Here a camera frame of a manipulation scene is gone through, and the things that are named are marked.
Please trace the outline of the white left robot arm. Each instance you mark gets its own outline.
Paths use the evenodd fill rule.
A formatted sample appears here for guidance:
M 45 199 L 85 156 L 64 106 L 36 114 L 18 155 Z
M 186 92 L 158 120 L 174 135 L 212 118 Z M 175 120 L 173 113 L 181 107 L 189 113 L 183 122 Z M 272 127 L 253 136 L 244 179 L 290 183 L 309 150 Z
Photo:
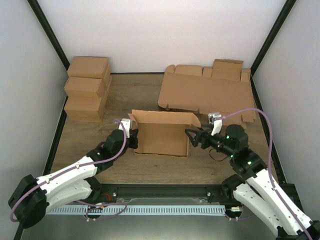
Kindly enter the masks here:
M 47 213 L 71 202 L 92 209 L 104 207 L 99 202 L 102 186 L 95 176 L 110 168 L 128 148 L 137 149 L 138 132 L 138 129 L 113 130 L 105 141 L 77 162 L 37 178 L 31 174 L 22 178 L 8 200 L 10 220 L 27 229 Z

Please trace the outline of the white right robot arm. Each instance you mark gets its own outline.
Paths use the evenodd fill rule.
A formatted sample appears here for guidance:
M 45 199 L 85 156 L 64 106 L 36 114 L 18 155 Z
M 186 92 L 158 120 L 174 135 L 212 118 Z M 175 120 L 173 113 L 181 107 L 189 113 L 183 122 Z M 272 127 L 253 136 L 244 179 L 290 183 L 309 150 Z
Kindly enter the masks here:
M 194 147 L 209 147 L 230 158 L 235 174 L 222 182 L 223 198 L 244 204 L 278 240 L 318 240 L 320 222 L 311 220 L 269 174 L 265 162 L 249 148 L 241 125 L 227 126 L 225 135 L 186 129 Z

